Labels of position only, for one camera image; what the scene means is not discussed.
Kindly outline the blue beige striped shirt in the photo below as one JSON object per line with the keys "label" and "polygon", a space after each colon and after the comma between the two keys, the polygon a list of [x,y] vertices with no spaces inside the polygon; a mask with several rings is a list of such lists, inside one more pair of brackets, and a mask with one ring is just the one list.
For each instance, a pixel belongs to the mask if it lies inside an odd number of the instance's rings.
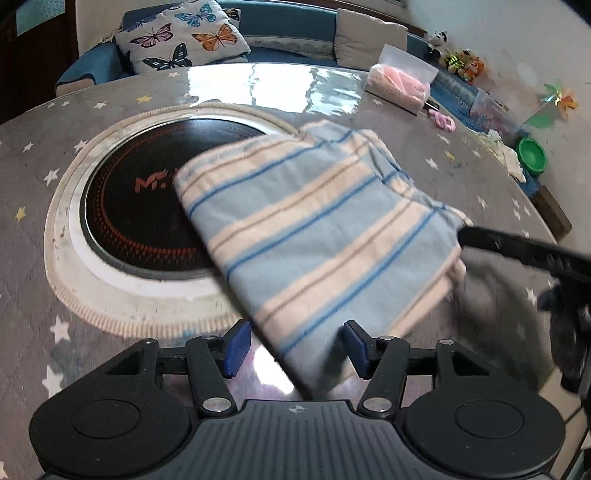
{"label": "blue beige striped shirt", "polygon": [[403,336],[465,273],[469,217],[418,189],[368,129],[318,121],[217,147],[174,189],[273,355],[314,393],[352,372],[346,321]]}

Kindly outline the green plastic bowl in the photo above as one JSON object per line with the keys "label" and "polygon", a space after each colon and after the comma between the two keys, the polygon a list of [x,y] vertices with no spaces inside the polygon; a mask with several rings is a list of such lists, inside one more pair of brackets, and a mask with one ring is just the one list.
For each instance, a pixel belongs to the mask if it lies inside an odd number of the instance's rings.
{"label": "green plastic bowl", "polygon": [[522,138],[517,145],[518,158],[522,166],[534,177],[543,174],[547,167],[547,156],[543,147],[533,138]]}

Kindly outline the colourful paper pinwheel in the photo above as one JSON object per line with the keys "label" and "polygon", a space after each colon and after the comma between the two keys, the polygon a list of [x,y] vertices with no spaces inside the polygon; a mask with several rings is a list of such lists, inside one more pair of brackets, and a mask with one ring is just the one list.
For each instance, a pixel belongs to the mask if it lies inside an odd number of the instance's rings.
{"label": "colourful paper pinwheel", "polygon": [[560,82],[545,83],[544,93],[538,96],[538,100],[538,108],[523,122],[526,127],[552,128],[558,120],[567,121],[569,113],[579,108],[573,91]]}

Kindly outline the grey star tablecloth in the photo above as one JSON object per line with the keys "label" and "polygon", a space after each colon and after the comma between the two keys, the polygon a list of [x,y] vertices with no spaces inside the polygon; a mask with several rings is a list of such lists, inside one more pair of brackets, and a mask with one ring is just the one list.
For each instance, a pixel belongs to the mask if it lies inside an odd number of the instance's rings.
{"label": "grey star tablecloth", "polygon": [[28,425],[51,392],[124,350],[128,340],[70,312],[45,275],[50,201],[76,154],[111,125],[172,105],[215,100],[266,108],[303,125],[329,118],[375,130],[415,184],[476,224],[543,241],[550,233],[513,179],[474,136],[377,101],[363,74],[307,65],[235,64],[134,76],[38,106],[1,128],[1,474],[41,470]]}

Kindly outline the clear storage bin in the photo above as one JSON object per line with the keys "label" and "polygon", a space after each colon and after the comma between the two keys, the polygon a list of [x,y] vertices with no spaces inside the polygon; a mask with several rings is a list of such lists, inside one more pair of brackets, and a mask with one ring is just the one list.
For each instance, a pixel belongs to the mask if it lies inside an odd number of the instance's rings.
{"label": "clear storage bin", "polygon": [[518,136],[522,125],[508,107],[483,89],[478,90],[470,108],[470,117],[480,129],[485,132],[495,130],[507,142]]}

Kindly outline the black induction cooktop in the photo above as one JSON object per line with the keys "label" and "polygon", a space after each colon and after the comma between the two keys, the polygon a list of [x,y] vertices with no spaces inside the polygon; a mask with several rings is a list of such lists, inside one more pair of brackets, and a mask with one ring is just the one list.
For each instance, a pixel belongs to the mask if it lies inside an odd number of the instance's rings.
{"label": "black induction cooktop", "polygon": [[235,121],[197,118],[132,135],[100,161],[84,187],[79,218],[85,240],[106,263],[141,278],[216,274],[173,180],[193,157],[260,133]]}

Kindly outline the pink scissors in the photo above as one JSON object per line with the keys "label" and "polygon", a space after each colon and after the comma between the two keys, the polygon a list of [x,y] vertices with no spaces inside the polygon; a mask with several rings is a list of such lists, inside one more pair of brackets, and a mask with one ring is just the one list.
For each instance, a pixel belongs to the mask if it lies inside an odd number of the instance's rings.
{"label": "pink scissors", "polygon": [[448,132],[454,132],[456,130],[456,122],[451,116],[445,115],[435,109],[430,109],[428,116],[439,129]]}

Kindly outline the orange yellow plush toys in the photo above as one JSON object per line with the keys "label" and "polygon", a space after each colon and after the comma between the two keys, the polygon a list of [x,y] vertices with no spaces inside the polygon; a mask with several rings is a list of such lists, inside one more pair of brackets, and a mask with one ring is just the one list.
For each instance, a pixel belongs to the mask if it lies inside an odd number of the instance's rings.
{"label": "orange yellow plush toys", "polygon": [[485,70],[485,63],[470,49],[455,52],[446,51],[439,59],[439,64],[449,73],[472,84]]}

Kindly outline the clear box pink contents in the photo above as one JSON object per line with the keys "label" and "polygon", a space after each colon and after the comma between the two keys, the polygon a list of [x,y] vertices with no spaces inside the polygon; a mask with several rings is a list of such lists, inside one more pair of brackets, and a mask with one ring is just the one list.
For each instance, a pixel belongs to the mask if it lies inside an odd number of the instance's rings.
{"label": "clear box pink contents", "polygon": [[438,72],[418,57],[385,45],[378,62],[370,67],[365,90],[418,115],[431,96],[431,84]]}

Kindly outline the black white plush toy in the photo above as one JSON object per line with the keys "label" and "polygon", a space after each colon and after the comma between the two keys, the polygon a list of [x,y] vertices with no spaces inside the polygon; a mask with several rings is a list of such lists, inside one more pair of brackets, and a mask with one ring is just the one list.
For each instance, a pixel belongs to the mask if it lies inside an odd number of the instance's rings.
{"label": "black white plush toy", "polygon": [[426,33],[424,40],[427,43],[427,57],[439,61],[446,53],[448,32],[435,31],[433,33]]}

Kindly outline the beige cushion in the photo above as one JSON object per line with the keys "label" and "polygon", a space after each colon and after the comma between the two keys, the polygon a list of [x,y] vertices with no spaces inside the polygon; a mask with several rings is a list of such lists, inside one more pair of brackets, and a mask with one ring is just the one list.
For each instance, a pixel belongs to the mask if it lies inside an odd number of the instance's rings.
{"label": "beige cushion", "polygon": [[335,59],[341,67],[368,71],[385,45],[407,50],[409,30],[402,24],[338,9],[335,25]]}

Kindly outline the butterfly print pillow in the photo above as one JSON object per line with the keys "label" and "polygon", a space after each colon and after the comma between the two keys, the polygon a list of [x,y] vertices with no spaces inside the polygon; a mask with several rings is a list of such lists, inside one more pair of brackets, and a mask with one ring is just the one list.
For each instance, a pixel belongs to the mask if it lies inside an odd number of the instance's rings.
{"label": "butterfly print pillow", "polygon": [[115,35],[137,74],[223,62],[249,55],[249,44],[215,1],[186,1]]}

